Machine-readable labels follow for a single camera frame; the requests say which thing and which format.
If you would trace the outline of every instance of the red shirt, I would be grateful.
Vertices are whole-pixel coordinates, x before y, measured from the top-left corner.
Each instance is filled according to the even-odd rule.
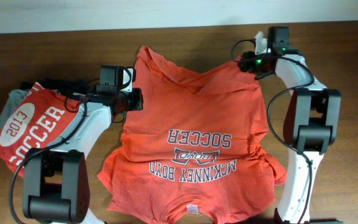
[[[110,210],[174,223],[196,205],[215,223],[233,223],[274,202],[286,172],[259,144],[268,126],[253,74],[236,62],[196,73],[148,47],[135,69],[144,109],[128,113],[122,147],[98,174],[113,194]]]

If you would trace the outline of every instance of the gray cloth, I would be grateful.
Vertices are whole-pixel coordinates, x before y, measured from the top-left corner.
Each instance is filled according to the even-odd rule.
[[[0,114],[0,130],[4,126],[6,120],[15,112],[16,108],[22,103],[30,90],[12,90],[6,101],[4,109]]]

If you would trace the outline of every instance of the white label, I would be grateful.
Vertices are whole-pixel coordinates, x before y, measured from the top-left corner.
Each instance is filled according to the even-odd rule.
[[[15,143],[23,134],[34,115],[35,106],[25,103],[13,112],[6,121],[0,136],[0,145],[3,147]]]
[[[186,206],[186,208],[187,208],[187,213],[189,214],[199,214],[197,205],[189,204]]]

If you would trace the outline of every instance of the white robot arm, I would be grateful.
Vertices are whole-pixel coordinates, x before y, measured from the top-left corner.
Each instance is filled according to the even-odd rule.
[[[282,59],[290,58],[306,66],[305,59],[299,54],[300,52],[291,49],[289,46],[288,28],[271,27],[269,29],[268,39],[263,38],[263,33],[259,32],[255,36],[254,42],[255,53],[252,53],[251,55],[250,53],[243,55],[242,60],[239,61],[240,69],[243,71],[246,71],[247,69],[252,69],[253,71],[257,70],[259,73],[274,71],[288,88],[311,82],[310,74],[304,68],[293,62]],[[39,192],[39,185],[35,185],[34,188],[35,177],[32,176],[30,170],[37,169],[37,166],[40,167],[43,162],[41,162],[41,157],[39,157],[39,159],[35,157],[27,163],[24,177],[25,187],[23,207],[24,214],[27,218],[34,218],[40,221],[53,221],[53,223],[104,223],[97,219],[92,211],[88,209],[90,197],[89,187],[87,186],[87,188],[82,189],[79,187],[79,183],[81,181],[83,181],[83,183],[88,183],[85,159],[97,138],[99,138],[99,135],[110,126],[114,119],[114,115],[117,114],[118,111],[120,113],[131,109],[142,109],[140,90],[137,89],[137,92],[132,94],[133,89],[131,83],[134,81],[134,76],[131,76],[131,74],[134,74],[134,72],[134,70],[126,70],[124,72],[124,79],[121,80],[121,83],[130,83],[130,85],[125,86],[125,88],[120,91],[120,94],[125,96],[122,99],[124,99],[126,103],[121,107],[118,106],[117,103],[112,106],[111,104],[106,104],[106,100],[97,94],[92,96],[93,98],[88,98],[89,100],[80,106],[74,120],[62,133],[62,139],[66,139],[66,137],[77,127],[77,124],[83,119],[82,125],[65,144],[50,150],[50,154],[55,154],[58,158],[54,159],[54,162],[58,161],[59,158],[60,160],[64,160],[61,158],[68,158],[67,155],[69,154],[70,158],[77,157],[77,161],[62,162],[62,168],[60,169],[62,170],[63,176],[65,174],[68,175],[68,172],[65,172],[68,168],[65,169],[65,167],[71,166],[70,163],[77,163],[77,166],[75,166],[76,169],[72,169],[74,171],[71,170],[71,174],[69,175],[82,179],[74,181],[77,185],[71,183],[70,186],[65,187],[65,178],[63,177],[61,186],[62,192],[58,194],[59,199],[53,201],[53,206],[51,206],[52,196],[46,199],[42,198],[43,196],[41,197],[41,195],[45,195],[45,192],[43,194]],[[102,75],[103,72],[101,73],[100,84],[102,85],[101,87],[105,87],[103,86],[104,82],[102,81]],[[288,150],[289,161],[287,183],[285,185],[282,199],[275,211],[275,221],[276,223],[308,223],[310,221],[310,215],[307,198],[308,195],[310,197],[314,177],[318,165],[327,150],[327,146],[332,144],[335,140],[341,96],[337,90],[328,90],[315,78],[312,85],[299,89],[294,88],[290,93],[292,94],[292,99],[283,128],[284,139],[288,145],[293,146],[299,151]],[[129,103],[137,106],[135,106],[135,108],[130,108],[130,106],[128,106]],[[321,113],[321,118],[310,118],[310,111],[312,109]],[[51,145],[59,141],[61,141],[61,139],[56,139]],[[305,157],[301,155],[302,153],[313,163],[311,183],[309,175],[310,169]],[[65,200],[67,198],[64,197],[64,188],[78,188],[76,190],[77,194],[71,198],[71,205],[70,202]]]

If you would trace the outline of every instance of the wooden table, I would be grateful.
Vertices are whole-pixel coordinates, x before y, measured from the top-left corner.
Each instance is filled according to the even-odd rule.
[[[49,78],[89,80],[98,78],[101,64],[133,65],[141,45],[148,45],[177,65],[204,72],[227,62],[230,49],[240,39],[252,38],[271,24],[178,29],[96,30],[0,35],[0,111],[10,90],[21,81]],[[358,223],[358,22],[290,24],[290,41],[301,49],[315,76],[326,86],[342,92],[337,140],[322,161],[311,198],[311,217],[337,218]],[[252,46],[239,47],[237,53]],[[284,89],[277,77],[260,81],[265,102]],[[277,129],[287,110],[289,96],[273,107]],[[110,193],[96,178],[104,159],[120,146],[122,125],[114,124],[98,139],[88,160],[91,209],[109,223],[142,223],[135,217],[107,211]],[[287,166],[287,150],[271,134],[263,147]],[[12,172],[0,160],[0,223],[13,223],[7,203]],[[272,217],[281,198],[260,217]],[[20,217],[22,179],[14,191],[14,205]],[[180,223],[211,223],[204,215],[186,215]]]

